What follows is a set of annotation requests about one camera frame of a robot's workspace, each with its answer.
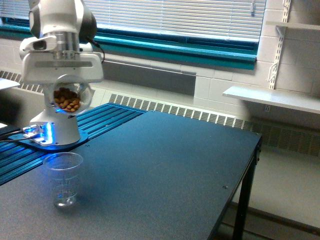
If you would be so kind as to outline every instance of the white shelf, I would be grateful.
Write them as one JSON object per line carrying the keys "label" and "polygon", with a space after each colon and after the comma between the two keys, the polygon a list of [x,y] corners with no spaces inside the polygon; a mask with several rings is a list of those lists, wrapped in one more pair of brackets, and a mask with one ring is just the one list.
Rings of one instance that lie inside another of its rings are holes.
{"label": "white shelf", "polygon": [[304,30],[320,31],[320,25],[290,23],[290,22],[280,22],[280,21],[266,21],[266,24],[267,25],[274,25],[277,27],[290,28],[290,29],[304,29]]}
{"label": "white shelf", "polygon": [[295,92],[253,86],[232,86],[223,93],[223,96],[320,114],[320,98]]}
{"label": "white shelf", "polygon": [[9,89],[19,86],[19,83],[7,79],[0,78],[0,90]]}

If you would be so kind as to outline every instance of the nuts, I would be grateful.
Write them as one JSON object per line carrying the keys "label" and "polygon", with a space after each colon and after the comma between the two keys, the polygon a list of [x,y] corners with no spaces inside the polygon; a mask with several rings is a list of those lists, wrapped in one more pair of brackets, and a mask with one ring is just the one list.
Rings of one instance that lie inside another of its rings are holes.
{"label": "nuts", "polygon": [[78,94],[69,88],[60,87],[59,90],[54,91],[53,95],[56,105],[67,113],[74,113],[81,106]]}

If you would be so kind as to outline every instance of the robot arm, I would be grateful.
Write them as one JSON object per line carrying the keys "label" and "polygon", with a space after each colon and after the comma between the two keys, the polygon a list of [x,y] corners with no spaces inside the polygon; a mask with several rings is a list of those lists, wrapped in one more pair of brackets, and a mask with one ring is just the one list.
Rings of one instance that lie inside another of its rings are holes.
{"label": "robot arm", "polygon": [[[48,147],[73,144],[80,139],[75,116],[92,100],[89,83],[104,78],[101,55],[87,43],[96,34],[96,20],[82,0],[29,0],[29,5],[34,37],[20,45],[21,76],[25,84],[43,86],[46,105],[30,122],[42,131],[32,140]],[[78,110],[60,108],[55,100],[55,93],[66,88],[77,91]]]}

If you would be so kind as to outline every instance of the radiator vent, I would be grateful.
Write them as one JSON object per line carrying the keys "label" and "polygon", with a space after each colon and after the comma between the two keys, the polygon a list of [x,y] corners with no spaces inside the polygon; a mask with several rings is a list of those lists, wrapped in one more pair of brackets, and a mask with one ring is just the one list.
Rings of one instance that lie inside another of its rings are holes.
{"label": "radiator vent", "polygon": [[200,111],[198,109],[187,108],[176,104],[161,103],[128,97],[118,94],[111,94],[110,103],[121,104],[145,111],[159,111],[163,113],[197,119],[200,121],[221,124],[232,128],[260,133],[263,136],[263,144],[280,149],[286,149],[302,154],[319,156],[320,136],[299,129],[273,126],[267,123],[251,122],[227,114]]}
{"label": "radiator vent", "polygon": [[39,94],[43,94],[44,90],[42,88],[41,85],[38,84],[24,84],[24,82],[21,79],[21,74],[18,73],[14,73],[14,72],[9,72],[9,71],[0,71],[0,78],[3,79],[8,79],[14,82],[19,83],[20,85],[17,86],[17,88],[19,89],[23,89],[29,92],[35,92],[35,93],[39,93]]}

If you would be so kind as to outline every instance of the teal window frame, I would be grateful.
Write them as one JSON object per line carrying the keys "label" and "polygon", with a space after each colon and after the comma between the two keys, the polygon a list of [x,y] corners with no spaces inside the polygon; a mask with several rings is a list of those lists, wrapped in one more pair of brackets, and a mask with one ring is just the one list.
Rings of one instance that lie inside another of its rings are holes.
{"label": "teal window frame", "polygon": [[[0,36],[24,39],[32,35],[27,20],[2,18]],[[94,40],[106,52],[116,54],[183,62],[185,65],[201,64],[247,70],[255,68],[259,44],[103,28],[98,28]]]}

